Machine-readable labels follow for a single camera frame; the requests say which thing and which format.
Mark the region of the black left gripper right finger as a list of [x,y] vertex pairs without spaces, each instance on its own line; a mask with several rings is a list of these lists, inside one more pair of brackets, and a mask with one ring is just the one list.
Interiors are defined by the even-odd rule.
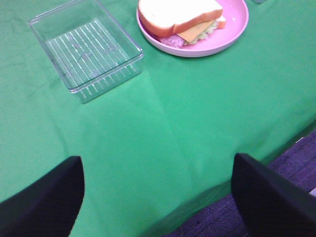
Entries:
[[235,154],[231,190],[250,236],[316,235],[316,198],[250,155]]

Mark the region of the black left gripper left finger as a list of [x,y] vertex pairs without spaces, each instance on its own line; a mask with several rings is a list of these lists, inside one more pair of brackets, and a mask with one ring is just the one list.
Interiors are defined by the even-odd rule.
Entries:
[[0,204],[2,237],[68,237],[85,193],[80,156],[61,162]]

